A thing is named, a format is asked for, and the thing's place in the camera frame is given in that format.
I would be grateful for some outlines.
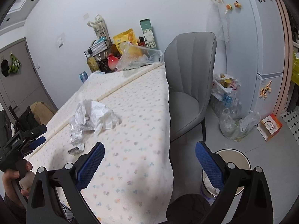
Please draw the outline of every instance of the chair backrest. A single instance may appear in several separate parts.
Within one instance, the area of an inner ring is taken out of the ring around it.
[[[164,53],[170,92],[186,93],[200,108],[210,99],[216,54],[216,37],[211,32],[178,35]]]

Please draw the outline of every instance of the human hand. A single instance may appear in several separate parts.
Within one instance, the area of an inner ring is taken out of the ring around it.
[[[30,171],[32,170],[32,164],[30,162],[26,163],[26,170]],[[14,202],[17,206],[19,207],[23,207],[20,199],[18,198],[13,185],[12,185],[12,181],[15,179],[18,179],[20,176],[20,172],[19,171],[14,171],[12,169],[7,169],[5,171],[5,173],[2,176],[2,181],[3,181],[3,186],[4,186],[4,190],[6,193],[6,196],[12,201]],[[27,198],[29,198],[29,193],[30,193],[30,188],[26,189],[26,190],[21,190],[21,194],[23,196],[26,196]]]

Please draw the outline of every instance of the chair seat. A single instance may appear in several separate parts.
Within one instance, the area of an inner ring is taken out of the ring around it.
[[[179,138],[203,119],[198,101],[186,93],[169,93],[170,141]]]

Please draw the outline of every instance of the metal wire basket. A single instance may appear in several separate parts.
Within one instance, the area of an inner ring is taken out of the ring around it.
[[[64,212],[64,215],[65,215],[66,219],[67,219],[70,223],[72,223],[73,220],[74,220],[74,214],[73,214],[73,212],[71,211],[71,209],[68,208],[68,207],[67,207],[66,205],[64,205],[63,203],[61,203],[61,207],[62,207],[62,210],[63,210],[63,212]]]
[[[91,46],[84,53],[85,53],[86,58],[88,58],[87,55],[90,54],[90,56],[92,57],[92,56],[95,56],[95,55],[107,50],[108,48],[109,48],[108,42],[107,42],[107,40],[105,40],[105,41],[102,41],[100,43],[97,43],[97,44]]]

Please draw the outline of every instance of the blue gripper pad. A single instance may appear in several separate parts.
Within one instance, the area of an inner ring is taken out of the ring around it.
[[[202,168],[206,172],[209,180],[211,181],[213,187],[218,188],[221,191],[224,187],[222,171],[215,163],[212,156],[208,153],[208,151],[200,142],[196,144],[195,154]]]
[[[41,144],[46,142],[46,138],[44,136],[36,139],[35,141],[31,142],[29,145],[29,148],[32,150],[35,150],[37,147],[39,147]]]
[[[79,191],[87,188],[93,175],[97,171],[101,161],[105,155],[105,147],[102,143],[98,143],[97,147],[94,147],[88,154],[88,158],[77,172],[77,184],[76,187]]]

